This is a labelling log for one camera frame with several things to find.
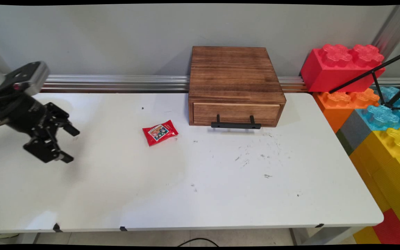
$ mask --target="white table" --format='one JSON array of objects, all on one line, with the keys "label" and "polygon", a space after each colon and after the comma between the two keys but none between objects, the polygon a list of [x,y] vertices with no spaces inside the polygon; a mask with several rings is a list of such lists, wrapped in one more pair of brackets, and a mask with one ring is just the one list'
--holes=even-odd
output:
[{"label": "white table", "polygon": [[[28,135],[0,127],[0,233],[323,223],[315,244],[381,223],[312,96],[285,96],[276,128],[230,130],[189,126],[187,94],[40,93],[81,131],[57,134],[75,160],[45,164],[22,148]],[[149,147],[141,129],[169,119],[180,134]]]}]

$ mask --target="table leg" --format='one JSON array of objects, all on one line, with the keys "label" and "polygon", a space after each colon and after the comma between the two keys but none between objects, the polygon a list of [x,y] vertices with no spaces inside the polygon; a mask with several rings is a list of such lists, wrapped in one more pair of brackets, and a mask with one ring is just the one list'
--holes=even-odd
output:
[{"label": "table leg", "polygon": [[334,245],[357,233],[364,227],[324,227],[308,237],[306,228],[291,228],[294,245]]}]

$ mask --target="red lego brick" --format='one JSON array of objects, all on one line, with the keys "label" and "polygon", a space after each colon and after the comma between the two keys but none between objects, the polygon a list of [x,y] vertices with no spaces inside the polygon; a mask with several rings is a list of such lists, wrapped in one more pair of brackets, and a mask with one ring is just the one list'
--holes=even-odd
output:
[{"label": "red lego brick", "polygon": [[[300,73],[310,92],[328,92],[345,82],[378,66],[384,57],[372,45],[357,44],[349,50],[341,44],[326,44],[322,49],[313,49]],[[385,68],[376,71],[379,77]],[[338,90],[338,92],[364,92],[373,84],[371,75]]]},{"label": "red lego brick", "polygon": [[384,212],[384,221],[373,226],[374,232],[382,244],[400,245],[400,221],[393,209]]}]

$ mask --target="drawer handle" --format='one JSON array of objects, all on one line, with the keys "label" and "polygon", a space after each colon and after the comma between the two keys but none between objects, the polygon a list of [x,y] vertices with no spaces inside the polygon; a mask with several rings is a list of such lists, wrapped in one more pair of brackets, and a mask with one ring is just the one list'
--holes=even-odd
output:
[{"label": "drawer handle", "polygon": [[254,116],[249,116],[251,123],[239,122],[220,122],[220,115],[217,115],[217,122],[211,122],[212,128],[243,128],[249,130],[259,130],[262,124],[254,122]]}]

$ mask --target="snack package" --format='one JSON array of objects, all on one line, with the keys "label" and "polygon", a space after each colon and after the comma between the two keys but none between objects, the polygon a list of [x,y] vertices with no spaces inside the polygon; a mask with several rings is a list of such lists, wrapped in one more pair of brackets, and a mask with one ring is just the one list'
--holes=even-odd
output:
[{"label": "snack package", "polygon": [[148,140],[149,146],[162,142],[169,137],[178,135],[171,120],[151,128],[144,128],[143,132]]}]

